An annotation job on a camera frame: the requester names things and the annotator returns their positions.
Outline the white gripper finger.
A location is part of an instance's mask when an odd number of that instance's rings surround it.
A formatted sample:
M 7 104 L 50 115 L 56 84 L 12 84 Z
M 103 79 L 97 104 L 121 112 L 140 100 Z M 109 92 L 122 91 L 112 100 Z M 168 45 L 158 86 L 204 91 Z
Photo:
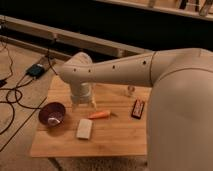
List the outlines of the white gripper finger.
M 96 102 L 91 102 L 91 106 L 92 106 L 92 108 L 97 109 Z
M 75 111 L 77 108 L 77 105 L 76 104 L 72 104 L 72 111 Z

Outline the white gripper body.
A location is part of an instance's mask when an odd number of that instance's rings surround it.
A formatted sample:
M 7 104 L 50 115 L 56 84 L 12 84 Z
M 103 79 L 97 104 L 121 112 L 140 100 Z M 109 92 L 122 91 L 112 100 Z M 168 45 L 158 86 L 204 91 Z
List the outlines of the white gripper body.
M 94 96 L 91 83 L 72 84 L 71 100 L 73 104 L 93 104 Z

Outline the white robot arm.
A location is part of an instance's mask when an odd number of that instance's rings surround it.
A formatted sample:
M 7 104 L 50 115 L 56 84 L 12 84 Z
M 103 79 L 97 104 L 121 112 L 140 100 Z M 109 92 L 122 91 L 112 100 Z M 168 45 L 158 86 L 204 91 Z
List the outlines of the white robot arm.
M 89 101 L 93 83 L 149 87 L 149 171 L 213 171 L 212 51 L 163 50 L 99 63 L 80 52 L 59 76 L 74 103 Z

